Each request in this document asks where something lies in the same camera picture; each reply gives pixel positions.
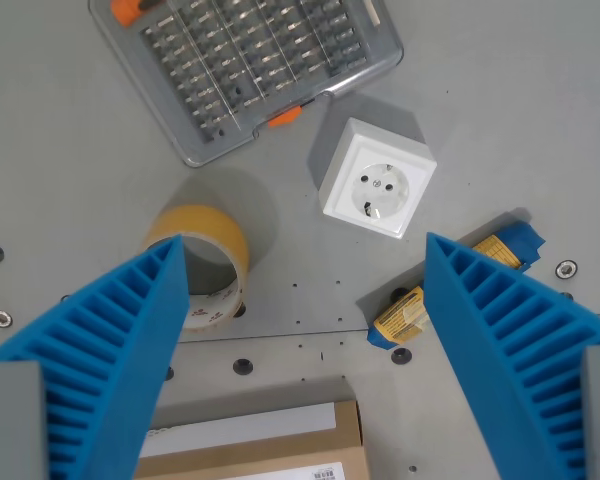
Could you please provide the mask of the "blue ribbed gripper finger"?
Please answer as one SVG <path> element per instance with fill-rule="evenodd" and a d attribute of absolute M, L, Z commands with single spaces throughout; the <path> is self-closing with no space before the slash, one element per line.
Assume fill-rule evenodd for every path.
<path fill-rule="evenodd" d="M 583 479 L 580 372 L 600 317 L 435 233 L 424 304 L 503 479 Z"/>
<path fill-rule="evenodd" d="M 50 478 L 133 477 L 187 313 L 176 235 L 0 345 L 0 363 L 41 369 Z"/>

